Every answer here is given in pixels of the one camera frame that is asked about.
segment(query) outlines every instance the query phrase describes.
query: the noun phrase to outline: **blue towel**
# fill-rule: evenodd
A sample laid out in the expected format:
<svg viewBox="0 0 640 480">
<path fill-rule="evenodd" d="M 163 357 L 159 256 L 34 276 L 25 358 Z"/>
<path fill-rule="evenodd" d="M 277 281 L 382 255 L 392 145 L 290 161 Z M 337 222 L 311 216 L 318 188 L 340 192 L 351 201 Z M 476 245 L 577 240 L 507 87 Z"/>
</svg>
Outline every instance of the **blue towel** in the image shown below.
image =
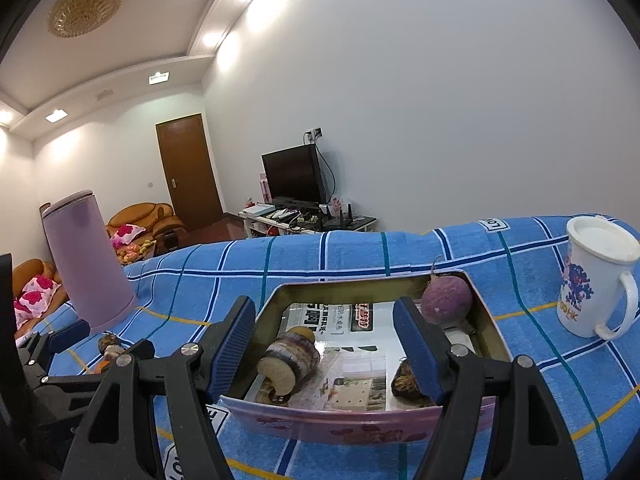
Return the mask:
<svg viewBox="0 0 640 480">
<path fill-rule="evenodd" d="M 486 301 L 512 354 L 540 366 L 562 411 L 586 480 L 601 480 L 616 465 L 640 427 L 640 324 L 615 342 L 584 339 L 559 323 L 555 305 L 566 256 L 569 217 L 513 218 L 491 224 L 408 233 L 331 232 L 200 245 L 126 267 L 140 307 L 113 331 L 127 342 L 148 338 L 158 356 L 197 341 L 206 323 L 222 320 L 236 297 L 257 310 L 283 283 L 373 278 L 464 269 Z M 628 225 L 610 219 L 631 231 Z M 638 269 L 634 275 L 640 279 Z M 610 322 L 622 320 L 619 305 Z M 76 318 L 69 304 L 38 330 Z M 51 373 L 82 374 L 98 362 L 97 339 L 88 338 L 54 359 Z M 411 478 L 425 442 L 383 446 L 329 446 L 246 432 L 232 416 L 212 408 L 218 437 L 236 478 Z M 161 450 L 179 479 L 163 398 L 156 400 Z M 466 478 L 481 475 L 490 432 L 476 436 Z"/>
</svg>

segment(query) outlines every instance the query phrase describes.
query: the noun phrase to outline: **floral pillow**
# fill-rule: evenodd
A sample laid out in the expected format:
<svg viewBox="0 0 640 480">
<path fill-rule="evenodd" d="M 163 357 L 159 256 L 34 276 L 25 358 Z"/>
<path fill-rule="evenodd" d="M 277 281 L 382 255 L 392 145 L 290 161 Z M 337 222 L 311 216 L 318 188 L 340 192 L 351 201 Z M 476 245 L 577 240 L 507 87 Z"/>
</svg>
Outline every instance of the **floral pillow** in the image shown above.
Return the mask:
<svg viewBox="0 0 640 480">
<path fill-rule="evenodd" d="M 124 245 L 129 245 L 140 233 L 145 232 L 145 228 L 139 225 L 124 224 L 111 237 L 111 245 L 114 249 L 119 249 Z"/>
<path fill-rule="evenodd" d="M 60 284 L 54 282 L 41 274 L 36 274 L 29 283 L 27 283 L 23 292 L 41 292 L 47 299 L 51 299 L 56 291 L 60 288 Z"/>
<path fill-rule="evenodd" d="M 25 321 L 42 316 L 51 303 L 51 296 L 46 292 L 25 292 L 14 302 L 15 322 L 18 329 Z"/>
<path fill-rule="evenodd" d="M 25 307 L 20 301 L 14 301 L 14 314 L 15 314 L 15 324 L 20 330 L 20 327 L 24 325 L 28 320 L 33 319 L 33 314 L 31 310 Z"/>
</svg>

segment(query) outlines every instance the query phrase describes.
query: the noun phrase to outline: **small figurine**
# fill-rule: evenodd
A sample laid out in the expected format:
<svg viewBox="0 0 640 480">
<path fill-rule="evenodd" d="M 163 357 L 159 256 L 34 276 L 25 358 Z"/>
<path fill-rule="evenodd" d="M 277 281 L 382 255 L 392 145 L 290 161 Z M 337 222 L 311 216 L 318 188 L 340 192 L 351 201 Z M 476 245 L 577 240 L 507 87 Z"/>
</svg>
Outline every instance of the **small figurine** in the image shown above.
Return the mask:
<svg viewBox="0 0 640 480">
<path fill-rule="evenodd" d="M 124 353 L 122 341 L 115 334 L 107 332 L 98 339 L 98 352 L 102 354 L 102 360 L 95 365 L 96 374 L 107 371 L 111 362 Z"/>
</svg>

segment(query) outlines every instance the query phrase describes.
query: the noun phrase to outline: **mug lid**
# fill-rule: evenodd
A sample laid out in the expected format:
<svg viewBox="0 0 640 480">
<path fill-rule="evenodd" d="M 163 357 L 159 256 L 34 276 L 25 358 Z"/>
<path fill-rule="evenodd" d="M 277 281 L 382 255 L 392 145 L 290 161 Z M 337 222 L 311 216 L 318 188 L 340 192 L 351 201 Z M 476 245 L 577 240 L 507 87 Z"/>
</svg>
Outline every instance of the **mug lid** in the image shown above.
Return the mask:
<svg viewBox="0 0 640 480">
<path fill-rule="evenodd" d="M 640 258 L 636 237 L 603 216 L 571 218 L 566 231 L 573 243 L 608 262 L 632 264 Z"/>
<path fill-rule="evenodd" d="M 78 202 L 79 200 L 83 200 L 87 197 L 90 197 L 94 194 L 90 189 L 85 189 L 83 191 L 78 191 L 77 193 L 73 193 L 73 195 L 69 195 L 62 200 L 58 200 L 55 204 L 50 205 L 42 212 L 42 219 L 44 220 L 47 216 L 52 213 L 55 213 L 59 209 L 62 209 L 64 206 L 67 206 L 73 202 Z"/>
</svg>

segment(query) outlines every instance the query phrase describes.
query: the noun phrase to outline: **purple cylinder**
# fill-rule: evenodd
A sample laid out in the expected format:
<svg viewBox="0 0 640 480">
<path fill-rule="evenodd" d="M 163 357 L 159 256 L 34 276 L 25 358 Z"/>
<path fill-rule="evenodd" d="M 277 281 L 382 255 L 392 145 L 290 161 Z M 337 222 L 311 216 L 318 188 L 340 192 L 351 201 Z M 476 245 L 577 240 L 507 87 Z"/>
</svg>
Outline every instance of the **purple cylinder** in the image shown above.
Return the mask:
<svg viewBox="0 0 640 480">
<path fill-rule="evenodd" d="M 91 190 L 63 198 L 42 214 L 53 260 L 76 314 L 103 332 L 137 303 L 122 271 Z"/>
</svg>

